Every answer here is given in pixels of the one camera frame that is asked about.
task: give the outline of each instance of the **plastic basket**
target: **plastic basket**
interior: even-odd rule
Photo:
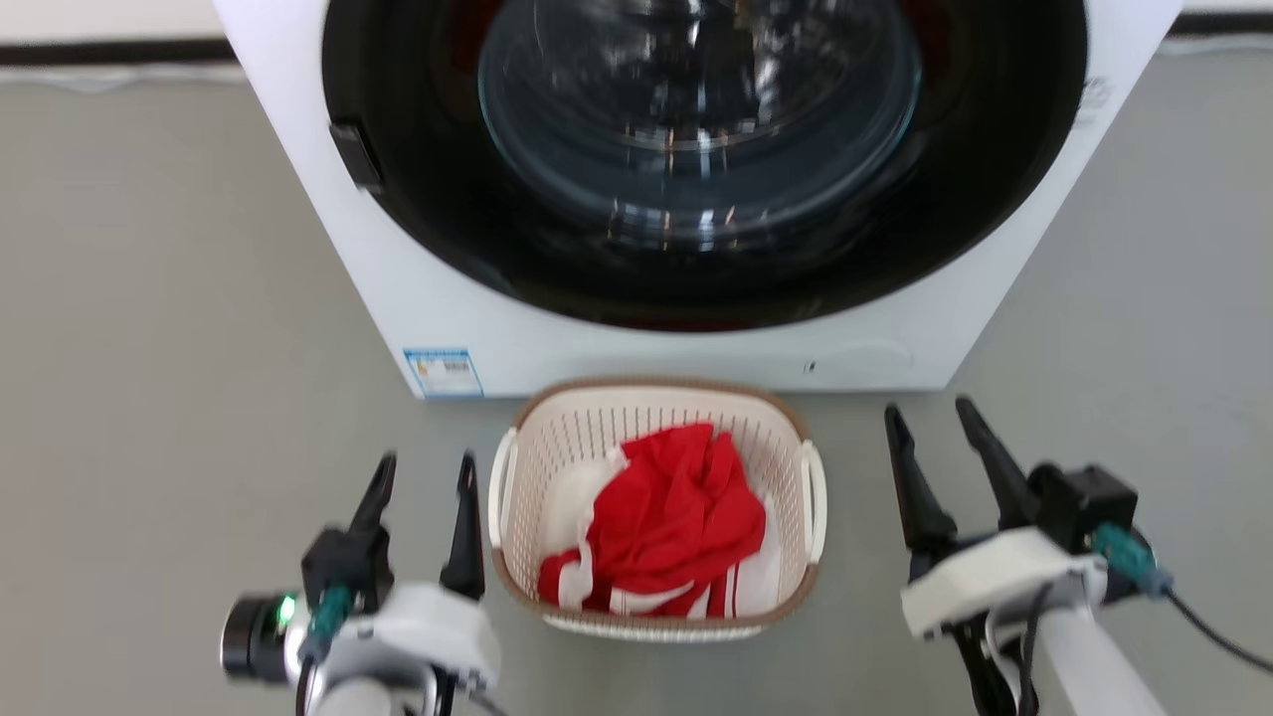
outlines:
[[[540,600],[549,535],[573,534],[601,485],[578,484],[606,451],[663,428],[709,422],[729,431],[747,480],[774,501],[782,567],[778,606],[759,617],[680,619],[560,609]],[[701,381],[577,381],[536,395],[495,454],[488,496],[495,571],[554,627],[598,637],[709,642],[752,637],[791,614],[817,578],[826,539],[826,476],[801,419],[778,397]]]

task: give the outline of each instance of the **washing machine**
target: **washing machine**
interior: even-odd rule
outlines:
[[[1181,5],[215,1],[425,399],[943,387]]]

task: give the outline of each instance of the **label sticker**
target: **label sticker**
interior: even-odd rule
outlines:
[[[468,350],[404,350],[425,397],[481,397],[481,381]]]

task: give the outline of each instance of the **gray floor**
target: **gray floor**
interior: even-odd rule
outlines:
[[[993,503],[970,392],[1022,462],[1142,490],[1180,590],[1273,652],[1273,55],[1157,60],[942,395],[908,395],[936,490]],[[279,716],[227,685],[234,596],[298,582],[382,448],[405,578],[443,561],[461,451],[517,404],[415,403],[247,88],[0,88],[0,712]],[[558,633],[494,585],[513,716],[973,713],[950,645],[913,643],[881,426],[889,396],[803,396],[831,529],[812,603],[751,642]],[[1169,711],[1263,715],[1273,680],[1166,606],[1105,623]],[[1049,713],[1066,707],[1043,680]]]

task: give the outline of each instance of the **basket handle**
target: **basket handle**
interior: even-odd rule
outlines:
[[[806,440],[801,448],[803,451],[799,461],[801,473],[805,475],[808,490],[806,494],[811,493],[812,499],[808,502],[813,503],[812,516],[808,512],[805,515],[805,524],[811,526],[806,533],[811,538],[808,561],[817,564],[822,558],[822,547],[826,545],[826,470],[822,469],[822,455],[813,447],[813,441]]]
[[[499,549],[504,541],[504,482],[513,487],[513,470],[517,466],[517,428],[508,428],[495,450],[495,462],[490,466],[490,489],[486,493],[486,530],[490,533],[491,549]]]

